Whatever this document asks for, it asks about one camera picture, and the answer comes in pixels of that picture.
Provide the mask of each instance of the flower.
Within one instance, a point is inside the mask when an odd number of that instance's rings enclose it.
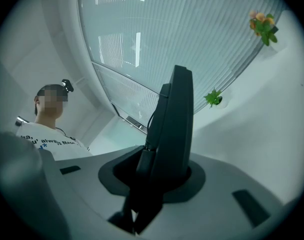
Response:
[[[260,22],[265,20],[265,16],[263,13],[259,12],[256,16],[256,19],[259,20]]]
[[[268,21],[268,22],[270,22],[270,24],[275,25],[274,20],[272,18],[265,18],[265,20],[263,22],[265,22],[265,21]]]
[[[253,30],[255,29],[255,23],[253,20],[250,20],[250,28]]]
[[[250,11],[250,18],[251,19],[255,19],[255,16],[256,16],[256,11],[254,11],[254,10],[252,10],[252,11]]]

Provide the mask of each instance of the black hair clip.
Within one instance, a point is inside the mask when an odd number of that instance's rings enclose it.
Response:
[[[69,80],[63,79],[62,84],[63,84],[63,87],[65,87],[67,93],[72,93],[74,91],[74,88],[72,87],[72,84]]]

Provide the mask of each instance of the white t-shirt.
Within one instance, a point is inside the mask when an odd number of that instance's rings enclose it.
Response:
[[[56,161],[92,156],[79,140],[39,123],[22,122],[16,135],[31,141],[38,149],[50,151]]]

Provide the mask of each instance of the artificial plant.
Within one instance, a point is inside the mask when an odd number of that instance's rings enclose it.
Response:
[[[276,43],[277,38],[274,35],[278,29],[274,23],[274,17],[272,14],[264,16],[263,13],[256,13],[255,11],[250,11],[250,28],[254,30],[258,37],[261,37],[263,44],[269,46],[269,40]]]
[[[221,90],[216,91],[214,88],[214,90],[208,95],[204,96],[204,98],[206,99],[207,103],[211,105],[211,107],[213,105],[219,105],[222,101],[222,97],[219,96],[221,93]]]

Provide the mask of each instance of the black cable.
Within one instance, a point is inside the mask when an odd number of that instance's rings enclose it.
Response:
[[[154,113],[155,113],[155,111],[153,112],[153,114],[151,115],[150,119],[148,120],[147,127],[146,127],[147,133],[148,133],[148,128],[150,127],[150,122],[151,122],[151,120],[152,120],[152,118],[154,116]]]
[[[58,130],[61,130],[65,134],[65,136],[66,136],[66,133],[62,129],[60,129],[58,127],[55,127],[55,128],[58,129]]]

